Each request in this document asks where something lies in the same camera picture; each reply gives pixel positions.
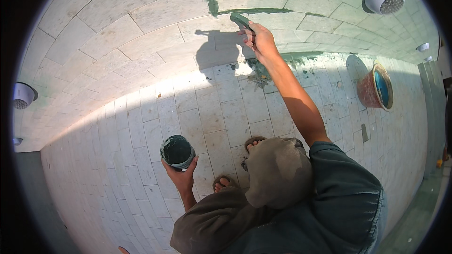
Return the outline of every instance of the man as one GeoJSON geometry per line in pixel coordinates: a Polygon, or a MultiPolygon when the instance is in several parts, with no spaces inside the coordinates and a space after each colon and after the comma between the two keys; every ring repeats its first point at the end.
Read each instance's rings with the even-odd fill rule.
{"type": "Polygon", "coordinates": [[[244,42],[267,68],[310,146],[310,162],[304,161],[302,146],[295,138],[251,139],[246,143],[250,156],[245,165],[251,175],[246,195],[227,176],[221,176],[212,187],[215,193],[198,203],[192,193],[198,158],[185,172],[176,172],[164,163],[186,211],[174,224],[171,246],[182,254],[375,252],[387,217],[380,182],[331,143],[317,107],[281,58],[271,32],[252,21],[249,25],[252,31],[240,30],[238,34],[246,35],[244,42]],[[278,152],[272,154],[270,149],[278,152]],[[262,177],[266,168],[256,168],[259,159],[269,163],[266,168],[276,167],[275,173],[282,177],[262,177]],[[292,194],[283,194],[284,189],[279,188],[283,186],[280,179],[287,178],[287,162],[297,162],[296,170],[303,172],[293,173],[284,182],[288,184],[285,190],[292,194]],[[311,169],[315,189],[309,184],[311,169]]]}

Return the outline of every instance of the flip-flop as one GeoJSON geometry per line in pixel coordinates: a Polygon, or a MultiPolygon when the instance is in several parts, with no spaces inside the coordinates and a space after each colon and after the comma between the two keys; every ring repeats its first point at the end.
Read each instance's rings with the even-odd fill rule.
{"type": "Polygon", "coordinates": [[[225,185],[223,185],[223,184],[220,182],[220,179],[221,179],[221,178],[225,178],[225,179],[227,179],[227,180],[229,181],[228,186],[239,187],[239,186],[235,183],[235,181],[234,181],[233,179],[229,178],[227,175],[221,175],[221,176],[218,176],[218,177],[213,181],[213,184],[212,184],[213,191],[215,191],[215,185],[216,185],[217,183],[219,183],[219,184],[222,185],[223,187],[226,187],[225,185]]]}
{"type": "Polygon", "coordinates": [[[248,140],[245,142],[245,150],[246,150],[246,152],[249,153],[249,151],[248,151],[248,145],[253,144],[253,142],[255,142],[255,141],[259,141],[259,140],[260,140],[260,141],[263,141],[264,139],[267,139],[267,138],[264,138],[264,137],[259,136],[259,135],[257,135],[257,136],[255,136],[255,137],[252,137],[252,138],[248,139],[248,140]]]}

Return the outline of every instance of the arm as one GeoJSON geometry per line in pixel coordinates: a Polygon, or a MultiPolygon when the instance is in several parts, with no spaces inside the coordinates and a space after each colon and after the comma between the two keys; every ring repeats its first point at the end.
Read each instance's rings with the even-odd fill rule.
{"type": "Polygon", "coordinates": [[[189,211],[197,203],[193,195],[193,171],[196,168],[197,162],[198,156],[195,156],[185,172],[178,172],[162,160],[166,173],[180,193],[185,212],[189,211]]]}
{"type": "Polygon", "coordinates": [[[272,33],[260,24],[252,21],[249,24],[253,31],[240,30],[239,35],[246,34],[244,42],[267,68],[306,143],[312,146],[315,141],[331,142],[326,136],[319,110],[280,56],[272,33]]]}

